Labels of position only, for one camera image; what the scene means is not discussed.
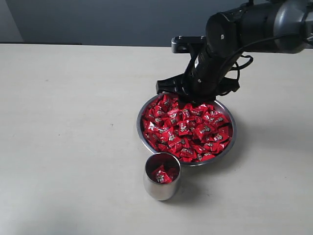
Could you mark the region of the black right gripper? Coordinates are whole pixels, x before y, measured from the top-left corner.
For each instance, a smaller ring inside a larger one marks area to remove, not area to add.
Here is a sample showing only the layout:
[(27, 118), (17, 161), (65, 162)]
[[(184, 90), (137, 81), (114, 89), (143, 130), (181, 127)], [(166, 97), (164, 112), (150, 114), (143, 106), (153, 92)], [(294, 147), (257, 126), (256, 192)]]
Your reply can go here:
[(192, 67), (182, 74), (156, 82), (156, 93), (179, 94), (184, 103), (200, 104), (216, 99), (216, 96), (225, 96), (236, 92), (239, 88), (239, 79), (227, 78), (225, 75), (232, 69), (240, 69), (237, 63), (240, 54), (230, 54), (221, 57), (205, 45), (193, 57)]

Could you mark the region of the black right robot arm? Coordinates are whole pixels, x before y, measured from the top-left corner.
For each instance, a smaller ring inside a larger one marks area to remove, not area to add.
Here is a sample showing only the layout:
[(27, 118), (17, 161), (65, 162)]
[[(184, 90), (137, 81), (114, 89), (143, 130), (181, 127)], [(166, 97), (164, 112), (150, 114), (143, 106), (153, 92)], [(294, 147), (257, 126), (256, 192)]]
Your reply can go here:
[(184, 73), (159, 80), (156, 92), (176, 94), (189, 103), (214, 100), (239, 89), (239, 58), (253, 62), (251, 53), (296, 54), (313, 42), (313, 4), (308, 0), (248, 1), (238, 8), (212, 15), (204, 36), (177, 36), (173, 53), (188, 53)]

